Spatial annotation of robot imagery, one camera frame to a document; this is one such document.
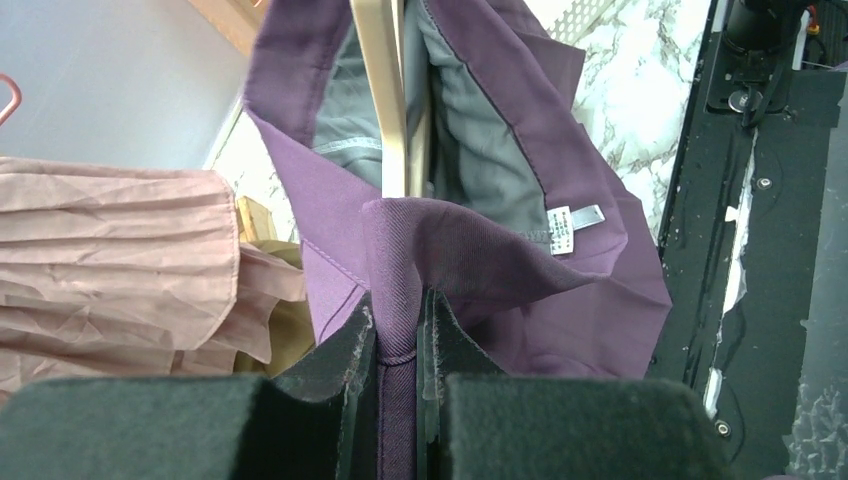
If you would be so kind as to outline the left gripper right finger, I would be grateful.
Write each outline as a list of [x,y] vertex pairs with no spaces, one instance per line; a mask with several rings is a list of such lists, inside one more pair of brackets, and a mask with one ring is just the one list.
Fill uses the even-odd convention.
[[510,376],[427,291],[417,328],[421,479],[725,479],[703,408],[662,380]]

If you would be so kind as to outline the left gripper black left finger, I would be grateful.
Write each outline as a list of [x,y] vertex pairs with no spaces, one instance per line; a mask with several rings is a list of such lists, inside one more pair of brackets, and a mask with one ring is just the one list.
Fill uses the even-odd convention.
[[373,479],[375,329],[363,298],[283,374],[30,384],[1,412],[5,479]]

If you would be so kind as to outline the brown skirt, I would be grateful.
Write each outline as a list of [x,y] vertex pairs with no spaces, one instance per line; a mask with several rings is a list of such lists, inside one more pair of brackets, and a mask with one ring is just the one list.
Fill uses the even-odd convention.
[[[260,251],[303,270],[300,247],[280,240],[252,242]],[[300,361],[314,345],[313,324],[306,300],[279,301],[269,318],[272,360],[263,364],[246,353],[239,352],[234,361],[235,373],[262,373],[276,377]]]

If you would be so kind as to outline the purple garment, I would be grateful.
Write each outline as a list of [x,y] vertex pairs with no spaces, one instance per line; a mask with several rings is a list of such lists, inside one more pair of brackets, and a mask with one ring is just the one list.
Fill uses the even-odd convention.
[[421,300],[513,374],[642,378],[671,307],[640,200],[572,113],[581,50],[522,1],[409,1],[407,107],[432,112],[427,198],[386,199],[346,1],[274,1],[244,92],[299,231],[313,331],[372,302],[376,474],[417,473]]

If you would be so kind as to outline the pink skirt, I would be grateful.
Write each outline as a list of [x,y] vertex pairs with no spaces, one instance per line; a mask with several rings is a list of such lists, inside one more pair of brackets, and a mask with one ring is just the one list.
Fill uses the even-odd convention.
[[1,161],[1,395],[58,377],[228,375],[272,360],[305,276],[239,236],[208,170]]

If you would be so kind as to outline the wooden hanger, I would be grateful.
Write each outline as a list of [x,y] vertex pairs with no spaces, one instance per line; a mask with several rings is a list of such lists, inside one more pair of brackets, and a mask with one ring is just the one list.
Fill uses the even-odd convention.
[[404,78],[404,3],[351,0],[382,143],[381,191],[385,198],[428,193],[430,117],[424,92],[420,119],[407,125]]

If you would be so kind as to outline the pink wire hanger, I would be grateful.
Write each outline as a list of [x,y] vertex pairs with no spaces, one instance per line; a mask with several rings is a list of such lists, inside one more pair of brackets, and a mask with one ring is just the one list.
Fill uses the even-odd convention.
[[0,125],[3,125],[20,107],[22,103],[22,92],[17,82],[11,76],[1,73],[0,78],[1,83],[4,84],[9,91],[8,102],[2,108],[0,114]]

